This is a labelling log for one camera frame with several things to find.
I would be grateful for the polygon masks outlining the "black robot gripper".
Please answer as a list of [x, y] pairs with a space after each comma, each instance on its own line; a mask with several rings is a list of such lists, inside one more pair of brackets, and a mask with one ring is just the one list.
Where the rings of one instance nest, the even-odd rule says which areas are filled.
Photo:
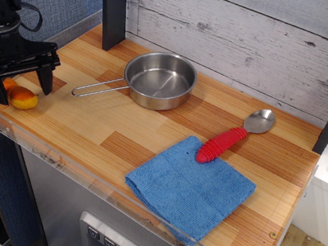
[[[52, 71], [60, 65], [57, 45], [29, 41], [19, 33], [0, 35], [0, 78], [36, 72], [44, 95], [52, 92]], [[0, 79], [0, 104], [8, 105], [7, 91]]]

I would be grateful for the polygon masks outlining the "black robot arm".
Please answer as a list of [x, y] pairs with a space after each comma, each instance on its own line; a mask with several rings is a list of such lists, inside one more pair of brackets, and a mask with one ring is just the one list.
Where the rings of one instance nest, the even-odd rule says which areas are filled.
[[22, 0], [0, 0], [0, 104], [7, 105], [4, 79], [36, 72], [44, 94], [52, 92], [52, 73], [60, 65], [56, 43], [29, 41], [20, 34], [24, 26], [18, 11], [35, 7]]

